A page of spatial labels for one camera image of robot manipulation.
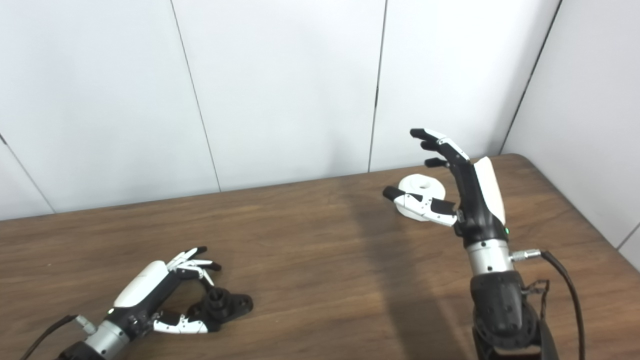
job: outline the wooden table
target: wooden table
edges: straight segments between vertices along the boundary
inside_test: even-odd
[[[493,163],[511,249],[549,249],[573,277],[588,358],[639,356],[640,274],[527,160]],[[198,245],[224,267],[216,283],[250,294],[253,312],[216,334],[151,334],[123,359],[475,359],[461,240],[400,216],[381,195],[416,172],[456,199],[446,169],[415,167],[1,222],[0,359],[18,359],[62,315],[99,323],[147,263]],[[552,279],[548,322],[561,358],[576,359],[563,281],[542,260],[517,268],[525,282]],[[165,308],[185,310],[201,294],[184,284]],[[32,359],[83,337],[67,325]]]

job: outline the prosthetic hand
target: prosthetic hand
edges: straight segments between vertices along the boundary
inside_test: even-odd
[[[449,168],[460,193],[460,206],[454,209],[453,202],[425,199],[392,186],[386,187],[383,194],[419,216],[453,226],[456,235],[463,238],[474,274],[471,296],[475,304],[473,335],[478,357],[482,360],[519,359],[521,357],[516,355],[502,356],[496,348],[518,350],[537,345],[539,354],[521,356],[556,360],[556,347],[544,312],[538,317],[527,302],[530,293],[544,293],[544,301],[548,282],[545,289],[534,287],[540,282],[525,287],[513,267],[515,261],[543,254],[540,250],[509,252],[504,205],[491,160],[482,158],[471,164],[469,157],[443,134],[427,129],[412,129],[410,133],[422,140],[423,149],[436,151],[445,158],[428,159],[425,165]]]
[[[110,360],[126,344],[151,330],[172,334],[216,332],[223,323],[249,313],[253,309],[251,297],[214,286],[207,269],[220,271],[220,265],[194,259],[205,251],[206,247],[197,247],[181,252],[167,264],[157,260],[147,265],[120,293],[97,330],[84,317],[76,317],[89,336],[68,347],[58,359]],[[159,310],[180,282],[190,279],[202,283],[206,291],[202,301],[185,315]]]

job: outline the black fingertip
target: black fingertip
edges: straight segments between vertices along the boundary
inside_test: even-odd
[[[435,137],[433,135],[430,135],[424,129],[411,129],[409,131],[409,133],[414,138],[422,139],[422,140],[429,141],[429,142],[437,142],[438,141],[437,137]]]
[[[436,214],[455,215],[456,211],[453,210],[453,207],[455,205],[455,202],[440,199],[431,199],[431,210]]]
[[[411,195],[413,197],[415,197],[416,200],[418,200],[419,202],[422,202],[422,195],[416,194],[416,193],[406,193],[407,195]]]
[[[402,196],[404,194],[405,194],[404,191],[398,188],[394,188],[393,186],[387,186],[382,191],[382,195],[391,201],[395,200],[398,196]]]
[[[428,134],[425,132],[425,130],[424,130],[424,129],[411,129],[411,130],[409,130],[409,133],[410,133],[410,134],[411,134],[411,136],[413,136],[414,138],[427,140],[427,136],[428,136]]]
[[[180,323],[180,316],[180,313],[163,310],[157,321],[165,323],[166,325],[176,326]]]
[[[206,267],[206,268],[208,268],[208,269],[210,269],[210,270],[213,270],[213,271],[220,271],[220,270],[222,270],[222,265],[220,265],[220,264],[218,264],[218,263],[214,263],[214,262],[211,262],[211,264],[206,265],[206,266],[203,266],[203,267]]]
[[[424,166],[426,167],[444,167],[447,166],[447,160],[439,159],[439,158],[431,158],[424,160]]]
[[[431,141],[423,141],[420,143],[420,147],[422,147],[425,150],[428,151],[438,151],[439,150],[439,145],[435,142],[431,142]]]

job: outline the white object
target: white object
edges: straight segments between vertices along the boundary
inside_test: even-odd
[[[491,160],[485,156],[474,164],[474,168],[486,207],[502,222],[502,225],[506,225],[502,194],[498,180],[495,178]]]
[[[164,261],[151,262],[122,290],[113,306],[132,307],[139,304],[168,274]]]
[[[467,247],[467,254],[474,276],[513,270],[509,245],[504,240],[491,239],[474,243]]]
[[[89,335],[93,335],[98,331],[98,328],[91,322],[89,319],[85,318],[82,315],[76,316],[76,322],[80,324],[82,330]]]
[[[99,358],[112,360],[129,343],[129,337],[119,326],[104,320],[84,343],[100,354]]]
[[[389,1],[371,171],[412,166],[424,155],[413,142],[399,140],[413,127],[438,129],[471,157],[497,154],[557,3]]]
[[[204,334],[208,332],[203,322],[190,322],[189,318],[186,318],[184,315],[180,315],[178,325],[168,325],[158,320],[154,321],[154,331],[166,332],[168,334]]]
[[[412,174],[400,180],[398,188],[404,192],[416,193],[424,196],[424,203],[427,207],[431,206],[431,199],[444,199],[446,190],[440,181],[433,177],[424,176],[422,174]],[[429,221],[429,218],[420,216],[413,211],[406,209],[404,206],[396,204],[396,208],[400,214],[418,221]]]
[[[434,213],[430,208],[431,201],[425,200],[425,197],[422,197],[421,200],[418,200],[413,195],[407,193],[402,196],[396,197],[394,199],[394,204],[406,208],[407,210],[416,213],[418,216],[424,217],[436,224],[453,226],[453,224],[455,224],[458,220],[458,217],[456,215],[443,215]]]
[[[209,285],[214,286],[213,280],[209,276],[206,270],[201,268],[201,266],[211,265],[213,261],[211,260],[199,260],[191,258],[196,255],[198,252],[198,248],[194,247],[189,251],[183,251],[180,254],[177,254],[175,258],[173,258],[166,265],[167,270],[173,272],[185,272],[185,271],[195,271],[198,273],[198,279],[205,279]]]
[[[504,146],[615,247],[640,222],[638,13],[640,1],[563,2]]]
[[[384,0],[173,4],[223,191],[367,172]]]

